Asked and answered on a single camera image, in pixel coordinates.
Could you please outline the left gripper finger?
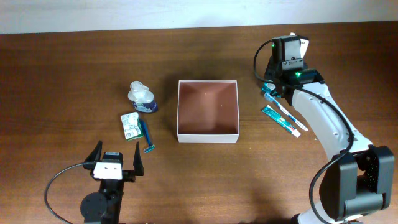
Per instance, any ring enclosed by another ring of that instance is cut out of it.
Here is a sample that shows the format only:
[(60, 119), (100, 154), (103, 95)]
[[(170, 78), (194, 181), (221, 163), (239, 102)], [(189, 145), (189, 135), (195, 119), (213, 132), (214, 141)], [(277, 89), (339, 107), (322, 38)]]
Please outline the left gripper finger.
[(94, 162), (99, 162), (100, 157), (101, 157), (102, 146), (103, 146), (103, 142), (98, 141), (97, 145), (92, 150), (92, 152), (89, 154), (89, 156), (85, 159), (84, 163), (92, 164)]
[(133, 175), (135, 177), (144, 175), (144, 165), (143, 165), (142, 159), (141, 159), (139, 142), (136, 142), (136, 148), (134, 151), (133, 167), (134, 167)]

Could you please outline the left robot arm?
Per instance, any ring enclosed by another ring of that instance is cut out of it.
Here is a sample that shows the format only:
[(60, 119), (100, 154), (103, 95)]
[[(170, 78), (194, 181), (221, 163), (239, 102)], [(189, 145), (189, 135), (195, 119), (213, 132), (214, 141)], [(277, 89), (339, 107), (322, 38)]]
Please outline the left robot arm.
[(80, 204), (85, 223), (119, 223), (124, 184), (134, 183), (136, 177), (144, 175), (139, 143), (134, 151), (133, 170), (123, 169), (123, 154), (102, 153), (103, 142), (99, 141), (85, 159), (83, 168), (89, 170), (91, 178), (99, 182), (99, 190), (88, 194)]

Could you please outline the clear cap deodorant bottle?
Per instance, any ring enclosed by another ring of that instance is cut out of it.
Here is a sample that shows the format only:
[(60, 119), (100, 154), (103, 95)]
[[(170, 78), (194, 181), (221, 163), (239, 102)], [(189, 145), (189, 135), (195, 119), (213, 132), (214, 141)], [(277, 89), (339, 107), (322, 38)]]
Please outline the clear cap deodorant bottle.
[(132, 102), (135, 110), (142, 113), (155, 113), (158, 110), (154, 94), (140, 81), (133, 81), (130, 84), (128, 93), (129, 100)]

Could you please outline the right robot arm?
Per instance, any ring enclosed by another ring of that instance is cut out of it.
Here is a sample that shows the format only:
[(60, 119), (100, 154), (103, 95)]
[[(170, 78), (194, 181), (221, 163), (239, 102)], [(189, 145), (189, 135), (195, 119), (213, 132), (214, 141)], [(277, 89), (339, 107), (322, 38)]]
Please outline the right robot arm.
[(272, 56), (264, 77), (274, 82), (271, 93), (303, 116), (328, 158), (310, 183), (310, 209), (293, 216), (292, 223), (355, 223), (385, 210), (392, 195), (392, 151), (364, 137), (335, 103), (320, 73), (308, 68), (306, 37), (290, 34), (268, 43)]

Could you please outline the blue mouthwash bottle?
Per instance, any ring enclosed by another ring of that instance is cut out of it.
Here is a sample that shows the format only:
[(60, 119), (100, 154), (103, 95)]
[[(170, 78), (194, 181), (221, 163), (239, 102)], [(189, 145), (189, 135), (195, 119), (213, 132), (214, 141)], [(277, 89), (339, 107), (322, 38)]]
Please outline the blue mouthwash bottle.
[(280, 95), (276, 91), (276, 86), (274, 84), (264, 83), (263, 86), (262, 86), (262, 91), (264, 93), (270, 94), (273, 97), (280, 98)]

